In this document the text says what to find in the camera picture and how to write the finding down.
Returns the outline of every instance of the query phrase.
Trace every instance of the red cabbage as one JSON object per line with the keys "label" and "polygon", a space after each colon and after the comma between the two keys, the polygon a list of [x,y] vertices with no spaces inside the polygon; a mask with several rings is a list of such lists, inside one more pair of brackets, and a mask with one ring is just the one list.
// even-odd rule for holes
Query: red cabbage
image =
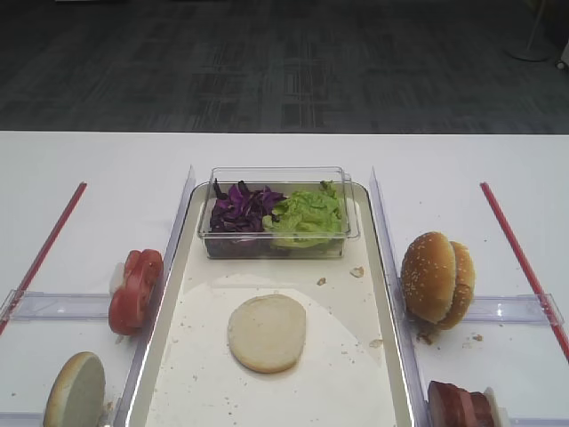
{"label": "red cabbage", "polygon": [[227,232],[261,232],[262,218],[272,214],[273,207],[285,200],[283,193],[271,191],[268,186],[264,189],[250,191],[243,181],[233,184],[227,193],[220,189],[215,180],[213,189],[217,196],[212,209],[210,228],[213,233]]}

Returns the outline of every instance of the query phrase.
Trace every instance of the plastic food container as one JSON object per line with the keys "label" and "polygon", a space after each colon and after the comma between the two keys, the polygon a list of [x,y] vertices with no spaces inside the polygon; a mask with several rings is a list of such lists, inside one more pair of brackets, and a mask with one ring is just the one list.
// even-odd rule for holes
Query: plastic food container
{"label": "plastic food container", "polygon": [[[339,200],[341,230],[339,232],[212,232],[210,220],[217,196],[213,187],[218,182],[227,193],[233,184],[243,181],[249,190],[283,193],[320,191],[322,181],[331,183]],[[356,203],[352,181],[340,167],[241,167],[215,168],[205,193],[197,235],[204,241],[210,258],[289,258],[315,259],[343,256],[346,239],[359,237]]]}

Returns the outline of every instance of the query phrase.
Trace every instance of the gray carpet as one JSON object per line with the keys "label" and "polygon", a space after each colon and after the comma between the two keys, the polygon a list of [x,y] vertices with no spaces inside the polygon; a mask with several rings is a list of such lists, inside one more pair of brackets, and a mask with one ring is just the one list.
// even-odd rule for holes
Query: gray carpet
{"label": "gray carpet", "polygon": [[0,2],[0,129],[569,133],[522,0]]}

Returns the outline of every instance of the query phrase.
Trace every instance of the whole burger bun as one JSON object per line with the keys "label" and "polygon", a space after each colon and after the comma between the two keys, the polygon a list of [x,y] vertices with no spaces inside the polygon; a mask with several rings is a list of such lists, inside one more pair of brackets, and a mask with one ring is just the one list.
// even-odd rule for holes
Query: whole burger bun
{"label": "whole burger bun", "polygon": [[474,264],[465,245],[430,232],[409,245],[401,281],[411,313],[440,329],[450,329],[462,320],[472,301]]}

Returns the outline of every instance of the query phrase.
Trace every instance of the white tray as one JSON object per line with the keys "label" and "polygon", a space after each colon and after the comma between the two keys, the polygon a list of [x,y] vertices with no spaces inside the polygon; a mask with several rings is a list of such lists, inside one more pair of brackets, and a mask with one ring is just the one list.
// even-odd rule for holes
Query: white tray
{"label": "white tray", "polygon": [[[355,185],[362,237],[341,259],[304,261],[209,260],[196,237],[204,192],[191,198],[127,425],[410,425],[366,190]],[[258,375],[232,358],[227,322],[274,292],[307,310],[306,347],[291,371]]]}

